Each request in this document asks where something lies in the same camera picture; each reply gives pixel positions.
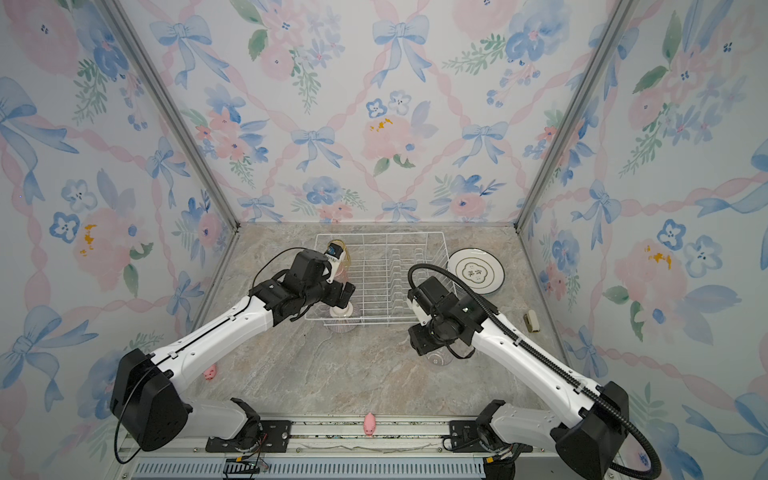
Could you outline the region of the clear glass cup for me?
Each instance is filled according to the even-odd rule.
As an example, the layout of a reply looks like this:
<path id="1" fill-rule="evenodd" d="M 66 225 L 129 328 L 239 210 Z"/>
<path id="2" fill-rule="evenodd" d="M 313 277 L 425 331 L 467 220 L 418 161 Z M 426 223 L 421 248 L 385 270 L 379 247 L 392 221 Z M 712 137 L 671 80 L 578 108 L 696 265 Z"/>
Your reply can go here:
<path id="1" fill-rule="evenodd" d="M 444 367 L 452 362 L 452 357 L 450 355 L 446 355 L 442 351 L 434 351 L 426 355 L 426 360 L 430 365 L 435 367 Z"/>

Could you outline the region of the yellow plastic cup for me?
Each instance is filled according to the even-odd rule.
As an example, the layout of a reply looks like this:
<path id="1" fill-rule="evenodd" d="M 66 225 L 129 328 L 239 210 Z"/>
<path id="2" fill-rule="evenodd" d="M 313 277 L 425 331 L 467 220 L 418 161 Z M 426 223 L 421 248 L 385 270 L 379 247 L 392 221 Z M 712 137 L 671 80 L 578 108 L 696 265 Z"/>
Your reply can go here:
<path id="1" fill-rule="evenodd" d="M 346 254 L 345 243 L 340 239 L 331 240 L 327 245 L 326 254 L 341 259 Z"/>

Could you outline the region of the white plate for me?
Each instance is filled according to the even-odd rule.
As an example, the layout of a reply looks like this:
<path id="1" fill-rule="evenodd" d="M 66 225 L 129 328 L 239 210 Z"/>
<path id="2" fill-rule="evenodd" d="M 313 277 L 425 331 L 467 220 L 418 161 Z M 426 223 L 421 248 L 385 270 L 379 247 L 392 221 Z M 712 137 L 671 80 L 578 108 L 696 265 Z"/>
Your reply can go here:
<path id="1" fill-rule="evenodd" d="M 476 248 L 457 250 L 449 256 L 448 269 L 478 294 L 488 295 L 501 289 L 506 274 L 493 254 Z"/>

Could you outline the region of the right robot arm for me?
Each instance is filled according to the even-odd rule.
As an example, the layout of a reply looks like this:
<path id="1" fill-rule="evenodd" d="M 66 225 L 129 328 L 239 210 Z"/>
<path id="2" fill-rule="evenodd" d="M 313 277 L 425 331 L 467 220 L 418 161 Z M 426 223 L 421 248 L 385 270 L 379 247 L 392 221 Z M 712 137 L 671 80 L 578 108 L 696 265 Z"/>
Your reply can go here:
<path id="1" fill-rule="evenodd" d="M 584 479 L 621 470 L 616 457 L 629 435 L 629 399 L 619 385 L 599 384 L 570 369 L 495 305 L 476 294 L 459 297 L 433 276 L 411 283 L 408 304 L 418 318 L 409 335 L 419 355 L 462 342 L 503 366 L 545 404 L 532 410 L 490 402 L 477 418 L 489 446 L 522 443 L 554 451 Z"/>

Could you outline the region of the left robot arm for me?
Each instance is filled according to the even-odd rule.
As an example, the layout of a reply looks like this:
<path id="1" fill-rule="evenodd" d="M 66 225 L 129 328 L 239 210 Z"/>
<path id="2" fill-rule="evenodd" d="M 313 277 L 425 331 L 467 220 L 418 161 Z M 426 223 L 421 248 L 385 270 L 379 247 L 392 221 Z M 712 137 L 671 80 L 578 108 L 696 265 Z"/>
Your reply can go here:
<path id="1" fill-rule="evenodd" d="M 110 410 L 142 451 L 155 451 L 182 437 L 209 437 L 241 452 L 257 449 L 265 436 L 259 414 L 247 402 L 202 402 L 185 398 L 205 370 L 244 342 L 285 321 L 303 318 L 316 304 L 345 310 L 355 291 L 337 280 L 345 247 L 322 252 L 294 248 L 292 265 L 255 283 L 233 307 L 151 353 L 133 349 L 118 364 Z"/>

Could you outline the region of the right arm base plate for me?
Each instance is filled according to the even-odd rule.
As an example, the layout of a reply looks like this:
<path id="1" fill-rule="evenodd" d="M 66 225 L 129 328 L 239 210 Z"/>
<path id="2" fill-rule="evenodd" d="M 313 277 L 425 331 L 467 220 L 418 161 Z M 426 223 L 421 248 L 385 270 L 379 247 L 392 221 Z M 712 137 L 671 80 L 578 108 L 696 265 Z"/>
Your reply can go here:
<path id="1" fill-rule="evenodd" d="M 486 456 L 504 456 L 515 451 L 515 447 L 509 444 L 492 446 L 478 433 L 474 420 L 449 421 L 448 434 L 443 437 L 442 448 L 453 453 L 478 453 Z"/>

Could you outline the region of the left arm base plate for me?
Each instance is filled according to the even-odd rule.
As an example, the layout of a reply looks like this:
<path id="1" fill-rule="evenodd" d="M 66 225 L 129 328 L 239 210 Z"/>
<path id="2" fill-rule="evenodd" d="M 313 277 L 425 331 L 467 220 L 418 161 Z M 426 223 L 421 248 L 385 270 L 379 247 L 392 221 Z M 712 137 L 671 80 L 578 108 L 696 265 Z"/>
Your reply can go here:
<path id="1" fill-rule="evenodd" d="M 210 437 L 207 453 L 285 453 L 291 436 L 290 420 L 249 420 L 232 439 Z"/>

